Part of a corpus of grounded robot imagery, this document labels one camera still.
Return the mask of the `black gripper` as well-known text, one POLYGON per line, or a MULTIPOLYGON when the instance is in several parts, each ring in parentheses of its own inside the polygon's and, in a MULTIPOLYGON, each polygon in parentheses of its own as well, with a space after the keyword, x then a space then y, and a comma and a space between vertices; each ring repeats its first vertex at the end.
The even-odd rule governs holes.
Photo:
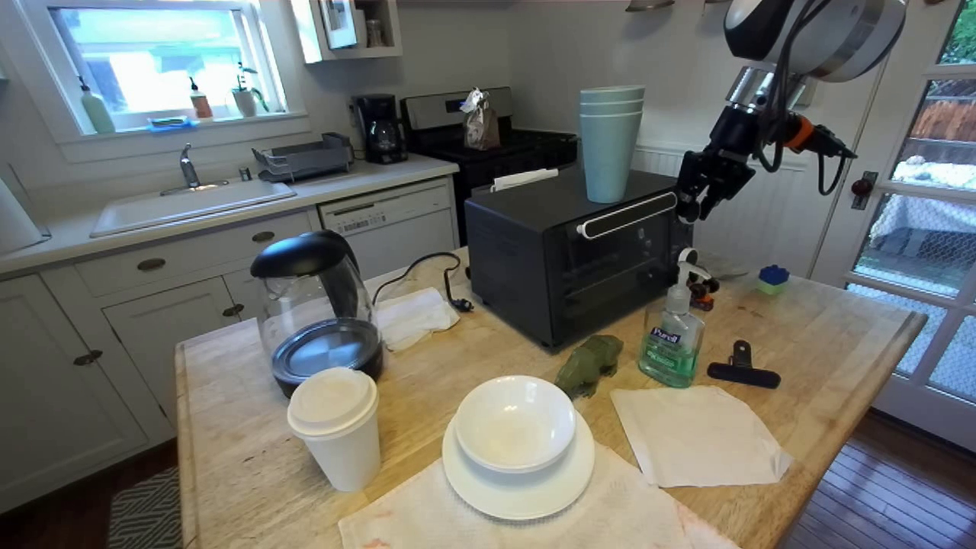
POLYGON ((703 151, 688 151, 679 177, 679 216, 692 224, 728 201, 751 177, 748 158, 780 166, 784 114, 771 106, 725 106, 703 151))

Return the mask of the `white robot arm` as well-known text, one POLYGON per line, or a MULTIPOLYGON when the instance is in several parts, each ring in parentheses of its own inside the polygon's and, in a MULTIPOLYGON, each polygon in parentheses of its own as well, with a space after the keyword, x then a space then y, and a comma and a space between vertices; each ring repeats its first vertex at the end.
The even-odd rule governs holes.
POLYGON ((732 0, 724 34, 745 67, 703 151, 688 151, 679 177, 679 216, 706 218, 780 154, 814 151, 817 162, 853 158, 831 129, 794 108, 807 78, 848 82, 874 71, 899 39, 905 0, 732 0))

